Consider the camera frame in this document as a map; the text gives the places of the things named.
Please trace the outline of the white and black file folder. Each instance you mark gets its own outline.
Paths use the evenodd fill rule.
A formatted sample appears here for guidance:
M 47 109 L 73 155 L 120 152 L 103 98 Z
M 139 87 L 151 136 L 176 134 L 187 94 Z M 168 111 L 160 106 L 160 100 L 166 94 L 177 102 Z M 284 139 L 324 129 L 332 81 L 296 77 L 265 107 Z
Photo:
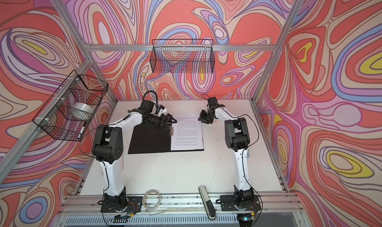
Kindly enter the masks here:
M 148 154 L 171 151 L 171 137 L 169 128 L 154 128 L 153 126 L 140 124 L 133 129 L 128 154 Z

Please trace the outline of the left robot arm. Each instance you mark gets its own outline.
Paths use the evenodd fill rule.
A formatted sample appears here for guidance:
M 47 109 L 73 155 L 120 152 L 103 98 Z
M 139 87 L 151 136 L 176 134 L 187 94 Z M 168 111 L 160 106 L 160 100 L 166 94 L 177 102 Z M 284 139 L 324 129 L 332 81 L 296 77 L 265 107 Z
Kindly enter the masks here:
M 144 124 L 160 130 L 169 130 L 177 120 L 158 104 L 155 91 L 147 91 L 140 107 L 127 111 L 127 115 L 114 123 L 96 128 L 92 154 L 102 168 L 106 188 L 103 190 L 102 213 L 125 212 L 129 201 L 126 188 L 121 180 L 120 158 L 123 154 L 123 135 L 134 127 Z

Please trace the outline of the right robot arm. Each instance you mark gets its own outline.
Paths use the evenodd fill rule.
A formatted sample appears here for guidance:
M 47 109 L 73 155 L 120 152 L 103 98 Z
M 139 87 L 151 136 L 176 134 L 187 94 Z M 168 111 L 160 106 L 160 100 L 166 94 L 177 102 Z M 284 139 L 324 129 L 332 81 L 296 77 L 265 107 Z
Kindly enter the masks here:
M 201 110 L 198 121 L 212 124 L 214 120 L 224 122 L 224 138 L 228 149 L 233 154 L 235 168 L 235 184 L 233 201 L 235 208 L 244 211 L 249 208 L 259 211 L 259 196 L 252 187 L 248 176 L 248 151 L 251 146 L 246 114 L 235 116 L 226 110 L 226 106 L 218 103 L 216 97 L 207 98 L 207 108 Z

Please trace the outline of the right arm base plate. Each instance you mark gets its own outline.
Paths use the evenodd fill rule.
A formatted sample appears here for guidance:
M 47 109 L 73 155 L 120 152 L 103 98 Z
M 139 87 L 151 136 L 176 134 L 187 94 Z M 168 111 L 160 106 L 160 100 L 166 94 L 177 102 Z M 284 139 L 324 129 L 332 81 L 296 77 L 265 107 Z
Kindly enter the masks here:
M 219 199 L 216 200 L 216 204 L 221 206 L 222 211 L 254 211 L 258 212 L 262 209 L 261 201 L 258 195 L 254 197 L 244 198 L 234 195 L 221 195 Z

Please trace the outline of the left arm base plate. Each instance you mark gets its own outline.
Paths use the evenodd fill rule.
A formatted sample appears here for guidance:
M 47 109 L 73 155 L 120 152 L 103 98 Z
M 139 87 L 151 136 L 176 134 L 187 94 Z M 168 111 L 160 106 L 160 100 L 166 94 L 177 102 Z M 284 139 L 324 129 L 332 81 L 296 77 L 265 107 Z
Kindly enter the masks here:
M 102 213 L 138 213 L 141 210 L 142 197 L 115 197 L 104 195 L 102 200 L 98 201 Z

